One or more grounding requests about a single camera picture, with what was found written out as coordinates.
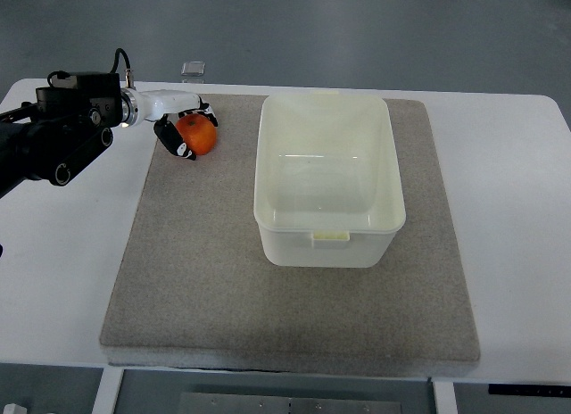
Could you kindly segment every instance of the white table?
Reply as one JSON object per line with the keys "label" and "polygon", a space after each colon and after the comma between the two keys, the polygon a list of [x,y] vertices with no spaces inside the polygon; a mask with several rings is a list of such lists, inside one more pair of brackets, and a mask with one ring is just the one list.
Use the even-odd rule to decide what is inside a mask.
{"label": "white table", "polygon": [[[16,83],[0,112],[33,102],[45,84]],[[159,88],[301,90],[137,83]],[[571,132],[557,104],[537,95],[379,93],[423,102],[432,123],[482,353],[456,379],[571,384]],[[106,363],[98,336],[155,143],[150,123],[114,134],[69,186],[25,181],[0,200],[0,361]]]}

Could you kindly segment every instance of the container handle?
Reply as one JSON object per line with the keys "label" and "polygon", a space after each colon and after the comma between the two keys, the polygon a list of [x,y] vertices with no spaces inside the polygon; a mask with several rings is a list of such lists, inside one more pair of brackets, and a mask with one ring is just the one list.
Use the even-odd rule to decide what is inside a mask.
{"label": "container handle", "polygon": [[311,246],[314,249],[343,249],[351,236],[347,231],[314,231],[311,233]]}

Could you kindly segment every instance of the plastic container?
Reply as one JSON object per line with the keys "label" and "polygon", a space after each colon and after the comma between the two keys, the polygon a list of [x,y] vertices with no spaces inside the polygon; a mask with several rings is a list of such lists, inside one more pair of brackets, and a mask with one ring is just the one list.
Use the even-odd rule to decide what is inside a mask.
{"label": "plastic container", "polygon": [[264,252],[277,265],[375,265],[405,221],[385,101],[329,93],[268,97],[253,212]]}

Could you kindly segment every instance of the metal plate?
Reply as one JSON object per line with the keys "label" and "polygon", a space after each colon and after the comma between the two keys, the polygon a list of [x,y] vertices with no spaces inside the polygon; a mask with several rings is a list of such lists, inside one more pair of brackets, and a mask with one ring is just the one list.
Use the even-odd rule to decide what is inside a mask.
{"label": "metal plate", "polygon": [[178,414],[401,414],[399,402],[182,393]]}

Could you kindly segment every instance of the gray floor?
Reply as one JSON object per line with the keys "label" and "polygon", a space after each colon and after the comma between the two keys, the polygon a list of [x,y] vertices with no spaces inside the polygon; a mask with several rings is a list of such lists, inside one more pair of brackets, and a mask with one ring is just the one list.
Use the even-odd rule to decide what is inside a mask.
{"label": "gray floor", "polygon": [[0,45],[0,97],[120,46],[140,80],[547,95],[571,124],[571,0],[0,0]]}

